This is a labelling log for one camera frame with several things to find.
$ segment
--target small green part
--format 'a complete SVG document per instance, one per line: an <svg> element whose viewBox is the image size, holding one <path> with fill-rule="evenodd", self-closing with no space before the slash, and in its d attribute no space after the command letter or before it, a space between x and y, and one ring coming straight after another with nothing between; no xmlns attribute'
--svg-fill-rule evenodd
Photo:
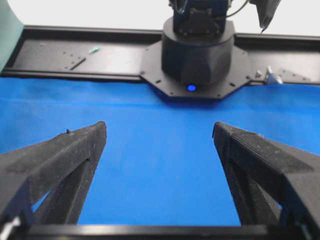
<svg viewBox="0 0 320 240"><path fill-rule="evenodd" d="M95 46L94 48L92 48L91 50L89 50L89 54L94 54L98 51L100 51L100 47L99 46Z"/></svg>

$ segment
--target black cylindrical base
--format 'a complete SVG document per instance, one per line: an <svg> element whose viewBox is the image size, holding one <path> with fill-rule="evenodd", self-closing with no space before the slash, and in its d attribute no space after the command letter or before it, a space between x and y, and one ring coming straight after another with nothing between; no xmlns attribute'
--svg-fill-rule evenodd
<svg viewBox="0 0 320 240"><path fill-rule="evenodd" d="M234 26L222 35L180 35L168 19L162 35L162 70L184 85L207 86L224 79L231 66Z"/></svg>

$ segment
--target blue surface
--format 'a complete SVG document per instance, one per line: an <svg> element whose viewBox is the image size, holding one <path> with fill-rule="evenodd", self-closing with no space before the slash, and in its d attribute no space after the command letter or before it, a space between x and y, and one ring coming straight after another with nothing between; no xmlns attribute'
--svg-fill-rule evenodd
<svg viewBox="0 0 320 240"><path fill-rule="evenodd" d="M0 78L0 86L1 153L107 123L80 224L238 225L212 140L217 121L320 154L315 86L247 86L193 104L147 84Z"/></svg>

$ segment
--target blue led light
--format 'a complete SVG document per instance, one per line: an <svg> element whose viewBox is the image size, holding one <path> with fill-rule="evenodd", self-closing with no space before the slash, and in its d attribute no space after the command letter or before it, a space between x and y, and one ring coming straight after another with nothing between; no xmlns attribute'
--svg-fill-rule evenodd
<svg viewBox="0 0 320 240"><path fill-rule="evenodd" d="M190 84L190 85L188 85L187 90L189 92L195 92L197 90L197 86L193 85L193 84Z"/></svg>

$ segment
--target mounting bolt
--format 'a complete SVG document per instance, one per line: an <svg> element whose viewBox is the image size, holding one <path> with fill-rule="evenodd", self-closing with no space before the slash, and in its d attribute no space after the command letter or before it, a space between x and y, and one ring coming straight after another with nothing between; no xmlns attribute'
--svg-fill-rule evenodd
<svg viewBox="0 0 320 240"><path fill-rule="evenodd" d="M258 79L258 78L261 78L261 76L262 76L262 72L260 70L256 71L255 77Z"/></svg>

